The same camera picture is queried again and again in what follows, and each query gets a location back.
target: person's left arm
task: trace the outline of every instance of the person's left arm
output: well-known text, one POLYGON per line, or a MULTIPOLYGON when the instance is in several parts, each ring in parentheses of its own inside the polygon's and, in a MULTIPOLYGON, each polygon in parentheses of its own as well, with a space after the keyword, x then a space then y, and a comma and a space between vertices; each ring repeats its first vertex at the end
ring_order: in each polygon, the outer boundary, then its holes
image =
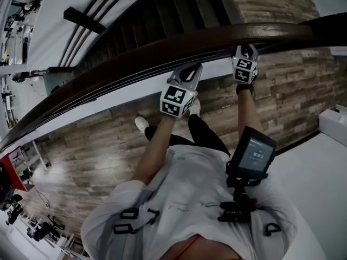
POLYGON ((162 120, 148 144, 144 154, 131 180, 139 180, 148 185, 158 171, 164 166, 166 151, 174 128, 176 118, 169 115, 163 115, 162 120))

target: black pants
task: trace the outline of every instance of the black pants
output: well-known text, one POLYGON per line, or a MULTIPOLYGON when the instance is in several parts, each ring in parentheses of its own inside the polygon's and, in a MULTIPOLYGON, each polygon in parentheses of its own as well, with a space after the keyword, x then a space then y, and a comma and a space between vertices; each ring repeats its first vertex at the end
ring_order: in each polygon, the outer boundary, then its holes
MULTIPOLYGON (((215 132, 213 132, 210 129, 210 127, 208 127, 208 125, 198 115, 193 114, 189 117, 188 126, 194 142, 187 140, 181 136, 171 135, 169 146, 202 146, 225 152, 230 156, 230 153, 225 144, 222 142, 222 140, 215 134, 215 132)), ((157 128, 157 126, 150 126, 146 128, 145 135, 149 141, 152 139, 157 128)))

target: red object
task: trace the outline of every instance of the red object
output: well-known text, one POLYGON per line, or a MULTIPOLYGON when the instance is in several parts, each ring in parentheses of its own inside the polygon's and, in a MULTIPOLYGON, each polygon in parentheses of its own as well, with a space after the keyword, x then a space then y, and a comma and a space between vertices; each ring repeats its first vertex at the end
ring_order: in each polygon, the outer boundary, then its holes
POLYGON ((9 154, 5 155, 3 158, 0 159, 0 163, 3 164, 5 171, 7 172, 8 176, 10 177, 10 183, 11 187, 14 189, 22 190, 24 192, 27 192, 27 189, 24 187, 19 175, 17 174, 15 167, 13 167, 9 154))

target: staircase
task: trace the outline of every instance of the staircase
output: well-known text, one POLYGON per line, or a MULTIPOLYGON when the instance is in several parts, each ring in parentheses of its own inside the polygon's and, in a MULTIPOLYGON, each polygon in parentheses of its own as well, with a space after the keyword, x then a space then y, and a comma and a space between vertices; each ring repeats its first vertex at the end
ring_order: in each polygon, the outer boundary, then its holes
POLYGON ((94 41, 74 73, 164 38, 238 23, 234 0, 137 0, 94 41))

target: white shoe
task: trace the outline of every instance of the white shoe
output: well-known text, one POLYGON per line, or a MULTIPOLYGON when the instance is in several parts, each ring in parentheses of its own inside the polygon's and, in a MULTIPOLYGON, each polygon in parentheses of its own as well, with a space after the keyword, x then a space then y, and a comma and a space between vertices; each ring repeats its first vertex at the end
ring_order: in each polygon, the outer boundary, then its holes
POLYGON ((145 129, 149 127, 148 121, 145 120, 142 116, 138 116, 135 118, 135 125, 140 129, 141 133, 145 133, 145 129))
POLYGON ((200 101, 199 99, 195 99, 193 105, 189 108, 189 115, 197 114, 200 116, 200 101))

